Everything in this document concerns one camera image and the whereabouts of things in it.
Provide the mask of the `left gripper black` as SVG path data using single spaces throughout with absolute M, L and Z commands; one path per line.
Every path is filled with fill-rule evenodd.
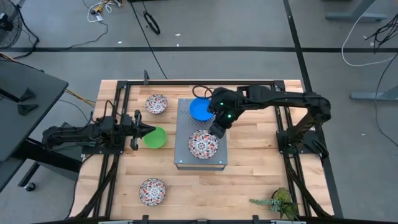
M 155 126 L 144 124 L 141 122 L 141 112 L 135 110 L 134 116 L 131 117 L 125 114 L 121 118 L 120 122 L 121 134 L 124 137 L 132 137 L 130 147 L 133 151 L 138 150 L 137 138 L 143 138 L 147 134 L 155 131 Z

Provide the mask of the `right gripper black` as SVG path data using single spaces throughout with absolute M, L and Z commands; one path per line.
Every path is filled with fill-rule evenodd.
M 213 90 L 207 111 L 216 116 L 209 127 L 211 134 L 222 138 L 227 130 L 226 124 L 232 124 L 241 114 L 237 104 L 240 97 L 236 91 L 218 87 Z

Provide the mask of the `green plastic bowl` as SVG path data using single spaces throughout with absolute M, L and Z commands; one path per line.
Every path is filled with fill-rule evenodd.
M 144 144 L 151 149 L 162 147 L 167 141 L 166 131 L 157 126 L 154 131 L 144 136 Z

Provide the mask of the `large floral ceramic bowl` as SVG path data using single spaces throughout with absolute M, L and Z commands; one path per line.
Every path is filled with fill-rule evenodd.
M 197 159 L 212 158 L 218 146 L 218 138 L 205 129 L 194 131 L 188 138 L 188 150 Z

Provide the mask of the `blue plastic bowl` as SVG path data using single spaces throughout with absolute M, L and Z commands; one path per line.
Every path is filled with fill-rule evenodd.
M 190 103 L 190 115 L 197 121 L 208 121 L 213 114 L 208 112 L 210 101 L 207 99 L 195 98 Z

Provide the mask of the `small floral ceramic bowl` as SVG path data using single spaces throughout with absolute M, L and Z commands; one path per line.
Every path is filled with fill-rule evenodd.
M 154 94 L 146 99 L 145 109 L 151 114 L 160 114 L 168 106 L 167 98 L 164 95 Z
M 145 180 L 139 188 L 140 201 L 149 207 L 162 203 L 166 196 L 166 185 L 158 178 Z

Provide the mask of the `grey perforated metal shelf riser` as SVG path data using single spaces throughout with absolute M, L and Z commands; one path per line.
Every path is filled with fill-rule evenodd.
M 195 157 L 188 148 L 189 137 L 198 130 L 208 130 L 214 118 L 208 121 L 199 121 L 190 113 L 190 104 L 193 99 L 178 100 L 177 130 L 175 138 L 174 164 L 178 170 L 223 171 L 228 165 L 228 141 L 225 134 L 218 139 L 218 150 L 209 159 Z

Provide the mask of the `small potted green plant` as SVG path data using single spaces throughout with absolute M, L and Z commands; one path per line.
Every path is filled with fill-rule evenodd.
M 258 206 L 268 207 L 268 210 L 272 212 L 278 212 L 280 218 L 286 218 L 290 221 L 299 220 L 298 205 L 293 202 L 292 196 L 286 188 L 278 188 L 270 199 L 259 200 L 251 198 L 249 202 Z

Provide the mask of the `black desk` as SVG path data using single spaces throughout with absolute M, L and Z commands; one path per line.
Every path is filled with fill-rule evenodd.
M 70 172 L 79 172 L 81 161 L 46 150 L 29 136 L 66 90 L 68 83 L 21 63 L 0 60 L 0 192 L 26 159 Z M 35 98 L 19 101 L 30 88 Z M 39 107 L 21 116 L 18 104 Z

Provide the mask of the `grey desk foot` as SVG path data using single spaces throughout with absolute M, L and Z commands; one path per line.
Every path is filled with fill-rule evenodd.
M 375 2 L 376 0 L 361 0 L 359 5 L 351 12 L 328 12 L 325 19 L 334 21 L 381 22 L 387 19 L 385 14 L 368 12 Z
M 352 100 L 398 101 L 398 85 L 385 92 L 352 92 Z

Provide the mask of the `black floor fan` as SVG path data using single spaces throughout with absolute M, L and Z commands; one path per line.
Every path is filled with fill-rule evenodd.
M 22 19 L 11 0 L 0 0 L 0 50 L 11 48 L 19 39 Z

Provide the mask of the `black aluminium table frame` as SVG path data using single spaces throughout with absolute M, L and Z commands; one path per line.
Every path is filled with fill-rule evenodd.
M 128 113 L 139 110 L 146 124 L 167 132 L 167 142 L 159 149 L 148 148 L 139 140 L 133 151 L 126 146 L 119 158 L 110 217 L 138 222 L 148 215 L 151 222 L 211 222 L 220 220 L 262 220 L 277 218 L 276 212 L 249 202 L 269 198 L 279 187 L 287 187 L 283 155 L 277 150 L 276 132 L 289 121 L 297 123 L 302 108 L 291 107 L 244 112 L 227 130 L 228 165 L 223 171 L 178 170 L 174 164 L 178 100 L 204 95 L 206 87 L 235 90 L 245 80 L 152 80 L 148 85 L 135 81 L 126 106 Z M 168 106 L 160 114 L 145 109 L 148 97 L 164 95 Z M 162 203 L 149 207 L 139 198 L 141 184 L 158 178 L 166 185 Z

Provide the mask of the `black triangular bracket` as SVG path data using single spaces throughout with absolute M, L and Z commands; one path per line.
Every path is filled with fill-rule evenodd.
M 35 97 L 36 97 L 35 93 L 30 88 L 27 87 L 25 89 L 25 92 L 23 92 L 23 94 L 19 98 L 19 101 L 23 102 L 25 100 L 28 100 L 28 99 L 31 99 L 31 98 L 35 98 Z
M 26 116 L 28 113 L 31 111 L 35 110 L 39 106 L 37 104 L 30 104 L 30 105 L 25 105 L 25 104 L 18 104 L 17 105 L 17 112 L 21 116 Z

